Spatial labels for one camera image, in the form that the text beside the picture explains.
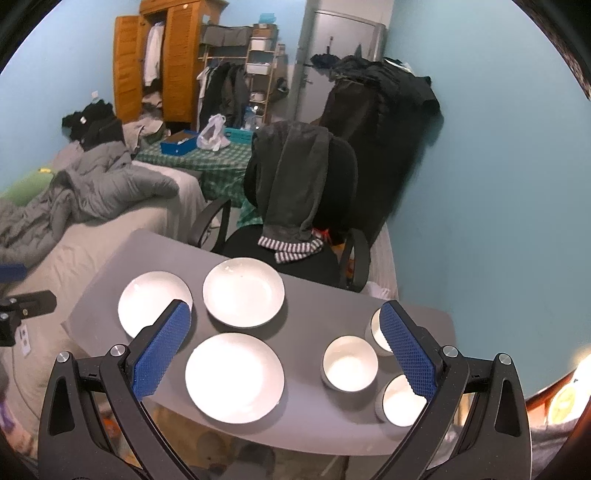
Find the cardboard box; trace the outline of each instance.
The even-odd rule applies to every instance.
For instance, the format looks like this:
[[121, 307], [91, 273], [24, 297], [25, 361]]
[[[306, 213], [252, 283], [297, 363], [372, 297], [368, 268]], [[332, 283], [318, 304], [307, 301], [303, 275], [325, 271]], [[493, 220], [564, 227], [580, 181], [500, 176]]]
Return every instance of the cardboard box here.
[[258, 38], [276, 38], [277, 32], [277, 25], [273, 23], [255, 23], [252, 36]]

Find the gray duvet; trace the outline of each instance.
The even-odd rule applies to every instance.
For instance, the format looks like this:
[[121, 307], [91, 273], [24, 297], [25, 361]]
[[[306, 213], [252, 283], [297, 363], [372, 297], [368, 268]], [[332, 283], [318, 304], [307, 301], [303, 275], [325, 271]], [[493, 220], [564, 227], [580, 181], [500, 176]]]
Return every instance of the gray duvet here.
[[30, 268], [56, 246], [70, 223], [111, 220], [147, 198], [177, 194], [173, 179], [133, 165], [123, 143], [99, 145], [60, 170], [26, 207], [0, 199], [0, 264]]

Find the chair armrest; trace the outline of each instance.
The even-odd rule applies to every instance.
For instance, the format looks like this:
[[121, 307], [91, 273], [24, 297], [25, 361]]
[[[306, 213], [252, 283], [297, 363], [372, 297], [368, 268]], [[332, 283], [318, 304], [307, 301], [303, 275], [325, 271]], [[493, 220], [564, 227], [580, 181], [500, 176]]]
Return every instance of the chair armrest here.
[[[355, 268], [353, 269], [353, 279], [351, 282], [347, 279], [347, 268], [349, 266], [349, 258], [351, 250], [355, 249]], [[369, 277], [369, 262], [371, 261], [369, 255], [369, 245], [365, 235], [361, 230], [352, 228], [347, 233], [347, 240], [345, 242], [345, 249], [340, 258], [339, 270], [340, 281], [339, 287], [344, 290], [351, 290], [360, 292], [368, 282]]]
[[211, 225], [211, 222], [215, 216], [220, 212], [220, 210], [222, 210], [222, 224], [220, 225], [216, 244], [212, 248], [212, 252], [220, 253], [224, 244], [226, 243], [231, 207], [232, 201], [229, 198], [216, 199], [206, 206], [198, 215], [197, 220], [193, 224], [187, 243], [193, 247], [201, 248], [203, 243], [203, 235], [205, 235], [205, 232], [207, 232], [207, 229]]

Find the black clothing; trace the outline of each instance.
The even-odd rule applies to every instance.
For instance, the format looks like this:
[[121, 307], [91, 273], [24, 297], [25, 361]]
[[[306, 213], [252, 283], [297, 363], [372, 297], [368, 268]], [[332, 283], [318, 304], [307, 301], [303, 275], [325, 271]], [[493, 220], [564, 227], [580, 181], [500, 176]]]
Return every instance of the black clothing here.
[[220, 113], [222, 105], [222, 89], [230, 68], [232, 68], [231, 63], [222, 63], [212, 74], [209, 86], [207, 87], [207, 90], [205, 90], [201, 113], [199, 114], [199, 131], [207, 126], [209, 117]]
[[212, 115], [221, 113], [226, 117], [226, 126], [241, 128], [250, 93], [244, 77], [244, 65], [221, 64], [212, 74], [205, 90], [199, 115], [199, 130], [207, 126]]
[[88, 132], [80, 140], [80, 145], [88, 152], [100, 144], [109, 142], [125, 143], [123, 124], [117, 117], [92, 122]]
[[315, 69], [330, 70], [340, 61], [340, 58], [330, 53], [323, 53], [314, 55], [310, 61]]
[[99, 100], [96, 103], [87, 105], [81, 112], [74, 112], [62, 118], [61, 126], [71, 129], [69, 135], [70, 140], [80, 141], [90, 129], [92, 122], [106, 118], [115, 118], [113, 105], [105, 103], [104, 100]]
[[353, 147], [359, 171], [343, 227], [363, 231], [372, 245], [401, 196], [439, 102], [429, 77], [387, 62], [349, 56], [332, 73], [337, 81], [320, 125]]

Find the wardrobe door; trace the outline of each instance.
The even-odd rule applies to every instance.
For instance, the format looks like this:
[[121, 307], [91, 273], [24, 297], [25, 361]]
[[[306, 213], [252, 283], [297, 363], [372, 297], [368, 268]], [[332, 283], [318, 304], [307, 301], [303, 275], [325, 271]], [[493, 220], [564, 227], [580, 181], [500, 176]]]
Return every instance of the wardrobe door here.
[[123, 123], [137, 120], [142, 109], [142, 62], [147, 25], [139, 15], [117, 17], [113, 41], [115, 113]]
[[168, 122], [191, 122], [201, 26], [200, 3], [168, 9], [163, 48], [163, 113]]

